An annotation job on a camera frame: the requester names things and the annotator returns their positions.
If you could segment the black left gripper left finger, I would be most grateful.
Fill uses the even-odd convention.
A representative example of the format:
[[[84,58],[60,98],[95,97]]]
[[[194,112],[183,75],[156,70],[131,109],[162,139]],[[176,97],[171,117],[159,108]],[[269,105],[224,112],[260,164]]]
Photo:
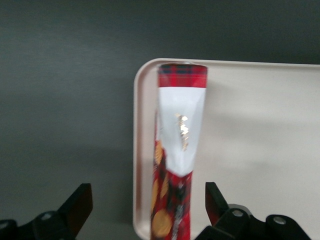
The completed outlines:
[[[93,210],[92,186],[82,183],[59,207],[18,226],[13,219],[0,221],[2,240],[75,240]]]

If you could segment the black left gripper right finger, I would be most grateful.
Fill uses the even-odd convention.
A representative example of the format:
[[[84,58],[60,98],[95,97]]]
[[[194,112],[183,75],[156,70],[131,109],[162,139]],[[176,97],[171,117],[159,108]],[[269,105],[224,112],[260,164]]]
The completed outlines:
[[[215,182],[205,183],[205,209],[211,223],[206,240],[309,240],[292,218],[271,214],[261,221],[244,206],[228,204]]]

